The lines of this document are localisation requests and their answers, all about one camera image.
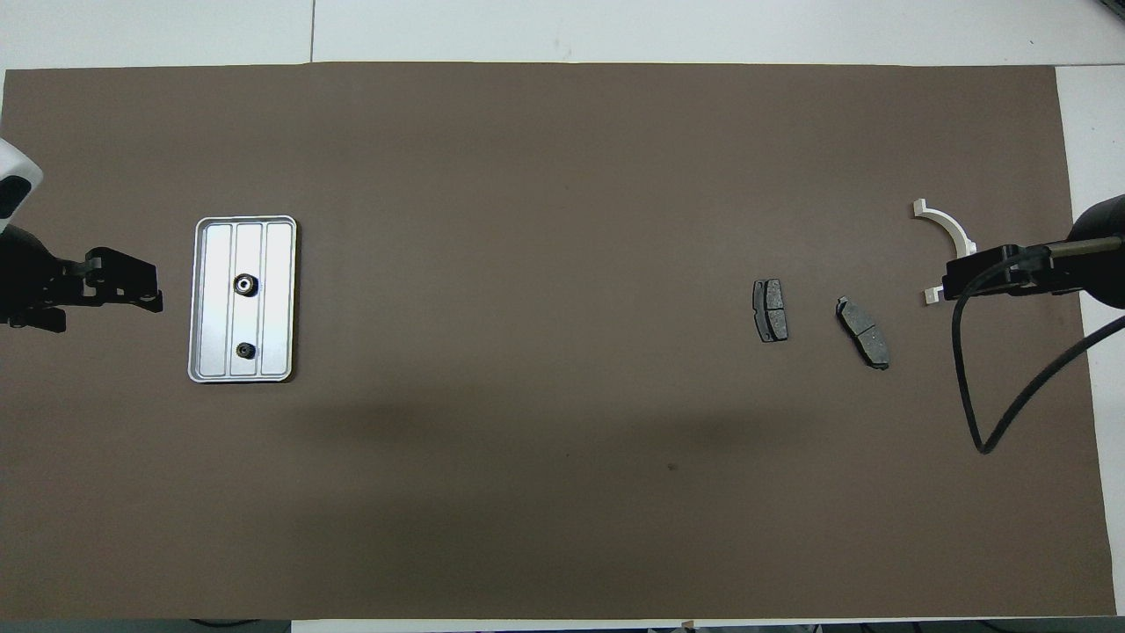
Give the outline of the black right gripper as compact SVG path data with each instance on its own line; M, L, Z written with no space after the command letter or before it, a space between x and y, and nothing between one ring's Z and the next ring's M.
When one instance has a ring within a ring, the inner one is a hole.
M945 302L956 302L962 297L990 293L1028 296L1037 293L1077 293L1079 275L1074 273L1071 257L1056 257L1046 245L1035 247L1012 246L1010 257L1020 257L1007 273L996 273L976 280L984 270L1000 264L1008 257L1007 247L979 250L973 255L955 257L946 264L946 275L940 277L940 292Z

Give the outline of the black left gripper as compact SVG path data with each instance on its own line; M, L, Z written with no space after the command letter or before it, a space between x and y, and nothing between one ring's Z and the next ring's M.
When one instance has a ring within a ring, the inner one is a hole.
M11 328L68 331L64 306L137 306L164 310L158 269L138 257L109 248L87 253L86 280L97 286L84 292L84 280L73 274L72 261L54 257L32 233L8 225L1 236L1 320Z

